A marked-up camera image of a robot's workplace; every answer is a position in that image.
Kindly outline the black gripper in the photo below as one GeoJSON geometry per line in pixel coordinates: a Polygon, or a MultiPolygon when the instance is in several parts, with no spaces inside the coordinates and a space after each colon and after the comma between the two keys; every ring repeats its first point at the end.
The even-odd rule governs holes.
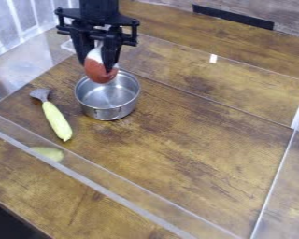
{"type": "Polygon", "coordinates": [[[119,0],[79,0],[77,8],[55,10],[57,31],[69,35],[80,64],[95,48],[95,40],[103,40],[102,58],[110,73],[120,58],[122,45],[138,45],[140,21],[120,14],[119,0]]]}

